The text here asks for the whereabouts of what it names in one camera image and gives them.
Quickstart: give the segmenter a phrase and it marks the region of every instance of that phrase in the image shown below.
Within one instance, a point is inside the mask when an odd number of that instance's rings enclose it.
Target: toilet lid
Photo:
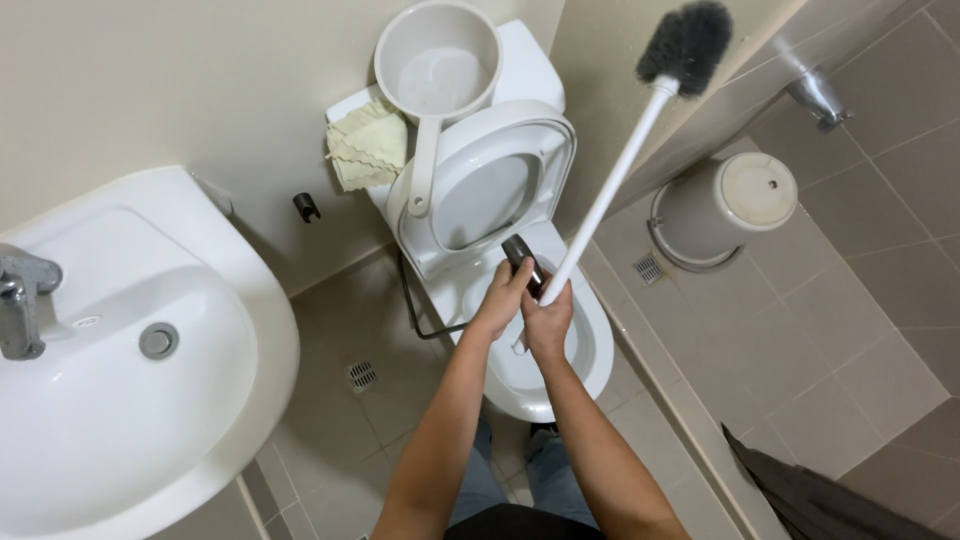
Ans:
[[[422,280],[476,260],[553,217],[576,151],[573,126],[537,100],[481,110],[440,135],[430,212],[409,215],[413,162],[387,201],[387,220]]]

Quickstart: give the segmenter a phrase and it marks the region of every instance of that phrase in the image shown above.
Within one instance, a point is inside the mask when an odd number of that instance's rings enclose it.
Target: black shirt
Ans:
[[[444,540],[604,540],[599,530],[519,504],[498,504],[448,528]]]

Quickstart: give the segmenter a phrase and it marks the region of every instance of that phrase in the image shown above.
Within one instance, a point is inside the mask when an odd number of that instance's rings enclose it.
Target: floor drain grate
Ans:
[[[347,366],[344,371],[347,372],[347,379],[350,381],[354,394],[363,392],[378,379],[376,372],[373,370],[373,365],[369,362],[352,364]]]
[[[657,258],[654,257],[653,253],[648,253],[635,262],[634,270],[636,270],[643,280],[643,286],[652,285],[663,275],[663,269],[660,268],[660,264],[657,262]]]

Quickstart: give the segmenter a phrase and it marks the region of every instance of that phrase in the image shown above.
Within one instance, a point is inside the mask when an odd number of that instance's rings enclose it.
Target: towel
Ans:
[[[407,163],[407,123],[378,98],[330,124],[326,145],[344,191],[389,185]]]

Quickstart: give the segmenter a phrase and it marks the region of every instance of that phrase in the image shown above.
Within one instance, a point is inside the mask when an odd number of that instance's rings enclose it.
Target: toilet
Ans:
[[[505,258],[500,244],[511,235],[519,234],[550,272],[566,253],[550,221],[577,144],[562,114],[564,88],[521,21],[497,30],[504,65],[492,104],[441,134],[430,212],[418,219],[406,211],[409,164],[393,185],[367,189],[447,326],[476,313],[496,265]],[[365,88],[330,108],[327,119],[336,121],[382,95],[377,86]],[[596,399],[610,378],[612,331],[579,268],[571,283],[574,315],[564,347]],[[491,346],[484,395],[519,420],[553,422],[536,362],[529,352],[519,356],[512,348],[522,328],[518,313]],[[451,335],[454,342],[460,334]]]

